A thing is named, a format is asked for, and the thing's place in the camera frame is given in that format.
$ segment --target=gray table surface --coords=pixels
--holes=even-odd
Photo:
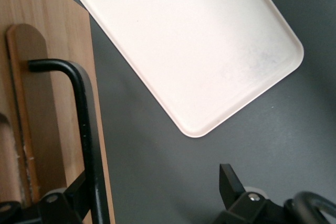
[[[302,190],[336,201],[336,0],[273,2],[302,65],[201,138],[177,129],[91,19],[117,224],[211,223],[220,163],[277,204]]]

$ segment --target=black clamp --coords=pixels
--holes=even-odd
[[[322,211],[336,218],[336,205],[310,192],[300,192],[278,206],[256,192],[245,191],[229,164],[219,168],[224,210],[213,224],[330,224]]]

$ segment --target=metal screw head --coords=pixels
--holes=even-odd
[[[0,212],[6,212],[6,211],[8,211],[8,210],[10,210],[12,208],[12,206],[11,205],[4,205],[4,206],[2,206],[2,207],[0,207]]]
[[[249,194],[248,197],[252,201],[260,201],[260,197],[257,194]]]
[[[56,201],[57,199],[58,199],[58,196],[57,196],[56,194],[53,194],[53,195],[50,195],[50,196],[46,199],[46,201],[47,201],[48,203],[52,203],[52,202]]]

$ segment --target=white tray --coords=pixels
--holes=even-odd
[[[177,127],[200,137],[302,62],[271,0],[81,0]]]

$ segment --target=black metal handle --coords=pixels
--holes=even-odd
[[[89,76],[80,65],[60,59],[30,60],[28,66],[31,72],[61,71],[69,77],[76,101],[92,221],[97,224],[110,223],[96,110]]]
[[[336,218],[336,205],[318,194],[302,191],[293,199],[293,210],[300,223],[330,224],[321,211]]]

